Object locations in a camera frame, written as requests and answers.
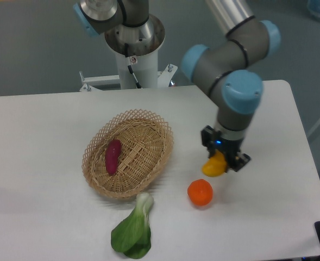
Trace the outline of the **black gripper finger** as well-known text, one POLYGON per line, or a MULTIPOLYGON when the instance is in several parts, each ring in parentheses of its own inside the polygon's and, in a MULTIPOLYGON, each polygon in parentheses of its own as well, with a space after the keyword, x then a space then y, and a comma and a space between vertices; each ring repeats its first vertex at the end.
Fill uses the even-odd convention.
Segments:
POLYGON ((235 155, 227 155, 228 168, 238 172, 251 161, 251 157, 245 153, 237 152, 235 155))
POLYGON ((201 130, 201 141, 209 153, 208 158, 213 157, 216 153, 216 132, 211 126, 207 125, 201 130))

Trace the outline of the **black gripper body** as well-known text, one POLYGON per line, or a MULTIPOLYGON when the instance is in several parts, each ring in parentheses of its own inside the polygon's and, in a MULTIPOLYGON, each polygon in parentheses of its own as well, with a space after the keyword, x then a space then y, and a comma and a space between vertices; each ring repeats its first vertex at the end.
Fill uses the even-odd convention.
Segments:
POLYGON ((216 132, 216 152, 220 151, 223 153, 226 161, 227 155, 235 155, 237 152, 241 152, 241 145, 244 141, 243 130, 233 131, 223 126, 219 126, 219 129, 214 130, 216 132))

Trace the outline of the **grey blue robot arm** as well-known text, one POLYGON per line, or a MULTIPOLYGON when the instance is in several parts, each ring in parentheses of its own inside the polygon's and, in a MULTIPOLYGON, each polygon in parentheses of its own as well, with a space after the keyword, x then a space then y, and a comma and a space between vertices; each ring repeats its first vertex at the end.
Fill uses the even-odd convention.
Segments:
MULTIPOLYGON (((248 66, 274 53, 279 29, 255 18, 245 1, 207 1, 226 42, 216 49, 191 47, 184 55, 184 75, 218 106, 216 123, 201 132, 213 161, 221 154, 227 170, 239 171, 250 157, 241 145, 263 94, 261 78, 248 66)), ((73 7, 90 36, 104 35, 117 59, 122 89, 156 88, 158 49, 165 38, 162 22, 148 1, 79 1, 73 7)))

